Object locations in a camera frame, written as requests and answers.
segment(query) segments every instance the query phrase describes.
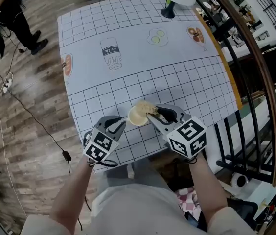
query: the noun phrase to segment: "chair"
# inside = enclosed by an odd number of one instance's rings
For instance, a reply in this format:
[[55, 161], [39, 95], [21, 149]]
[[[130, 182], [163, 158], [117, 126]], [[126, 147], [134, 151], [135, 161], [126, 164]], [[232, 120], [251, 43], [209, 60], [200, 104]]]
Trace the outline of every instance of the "chair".
[[[251, 227], [252, 230], [256, 229], [257, 223], [253, 219], [258, 209], [256, 203], [228, 198], [227, 204], [237, 212], [237, 214]], [[200, 214], [198, 223], [198, 228], [200, 230], [207, 231], [207, 223], [203, 213]]]

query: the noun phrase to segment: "power strip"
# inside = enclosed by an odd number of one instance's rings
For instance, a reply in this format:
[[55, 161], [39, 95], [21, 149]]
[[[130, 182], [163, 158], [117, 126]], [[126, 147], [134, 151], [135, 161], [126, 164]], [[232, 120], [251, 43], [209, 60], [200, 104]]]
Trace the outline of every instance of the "power strip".
[[10, 78], [4, 85], [3, 92], [6, 93], [7, 90], [11, 87], [12, 85], [12, 78]]

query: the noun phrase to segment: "white cable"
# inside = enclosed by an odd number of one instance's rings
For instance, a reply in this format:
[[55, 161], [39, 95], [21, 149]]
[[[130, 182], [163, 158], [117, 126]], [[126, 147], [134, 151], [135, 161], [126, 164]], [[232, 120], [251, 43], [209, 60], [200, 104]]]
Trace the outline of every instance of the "white cable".
[[[5, 85], [6, 81], [7, 81], [8, 75], [6, 76], [5, 82], [3, 83], [2, 87], [1, 87], [0, 96], [1, 96], [2, 89], [3, 89], [3, 87], [4, 87], [4, 85]], [[8, 166], [8, 164], [7, 164], [6, 153], [5, 153], [5, 146], [4, 146], [4, 137], [3, 137], [1, 116], [0, 116], [0, 126], [1, 126], [3, 151], [4, 151], [4, 158], [5, 158], [7, 173], [9, 174], [9, 178], [10, 178], [10, 181], [11, 181], [12, 188], [13, 188], [13, 190], [14, 190], [14, 193], [15, 193], [15, 195], [16, 195], [16, 198], [17, 198], [17, 200], [18, 200], [18, 202], [19, 202], [19, 204], [20, 204], [20, 206], [21, 206], [21, 208], [22, 208], [22, 211], [24, 212], [24, 215], [27, 217], [27, 214], [26, 214], [26, 212], [25, 212], [25, 210], [24, 210], [24, 208], [23, 208], [23, 206], [22, 206], [22, 204], [21, 204], [21, 202], [20, 202], [20, 199], [19, 199], [19, 197], [18, 197], [18, 195], [17, 195], [17, 193], [16, 193], [16, 190], [15, 190], [15, 188], [14, 188], [14, 185], [13, 185], [13, 182], [12, 182], [12, 178], [11, 178], [11, 174], [10, 174], [10, 171], [9, 171], [9, 166]]]
[[14, 22], [15, 22], [16, 17], [17, 17], [19, 14], [21, 14], [21, 13], [23, 13], [23, 11], [19, 12], [19, 13], [15, 16], [15, 18], [14, 18], [14, 20], [13, 20], [13, 22], [12, 22], [12, 23], [14, 23]]

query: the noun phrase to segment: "paper cup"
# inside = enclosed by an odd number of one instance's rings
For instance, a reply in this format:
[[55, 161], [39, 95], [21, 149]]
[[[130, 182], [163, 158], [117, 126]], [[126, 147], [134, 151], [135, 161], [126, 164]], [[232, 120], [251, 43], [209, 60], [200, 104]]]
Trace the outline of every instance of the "paper cup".
[[136, 106], [130, 109], [128, 113], [128, 120], [135, 126], [142, 126], [148, 122], [147, 117], [142, 117], [137, 113]]

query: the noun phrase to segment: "fried egg illustration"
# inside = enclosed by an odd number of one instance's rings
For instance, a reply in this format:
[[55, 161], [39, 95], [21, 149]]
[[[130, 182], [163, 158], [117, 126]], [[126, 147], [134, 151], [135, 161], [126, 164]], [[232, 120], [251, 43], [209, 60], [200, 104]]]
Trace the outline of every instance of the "fried egg illustration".
[[164, 46], [168, 43], [167, 32], [163, 28], [152, 29], [147, 39], [148, 43], [157, 46]]

